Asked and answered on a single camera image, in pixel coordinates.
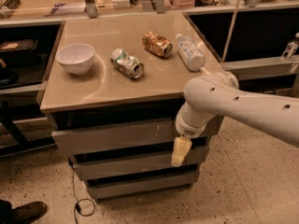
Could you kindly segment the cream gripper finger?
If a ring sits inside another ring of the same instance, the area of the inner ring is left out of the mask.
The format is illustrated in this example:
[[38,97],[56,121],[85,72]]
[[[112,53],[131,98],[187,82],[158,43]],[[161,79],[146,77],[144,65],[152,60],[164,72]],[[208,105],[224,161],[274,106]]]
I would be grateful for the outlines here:
[[171,155],[171,165],[179,167],[188,155],[192,146],[192,141],[184,136],[176,137]]

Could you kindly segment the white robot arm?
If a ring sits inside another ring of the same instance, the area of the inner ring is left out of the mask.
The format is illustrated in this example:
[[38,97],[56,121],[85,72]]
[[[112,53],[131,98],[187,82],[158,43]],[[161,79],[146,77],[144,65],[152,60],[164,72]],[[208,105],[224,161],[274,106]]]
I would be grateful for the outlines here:
[[220,115],[299,147],[299,99],[239,89],[229,72],[194,77],[184,88],[185,103],[176,116],[171,165],[179,167],[193,138],[200,136],[211,119]]

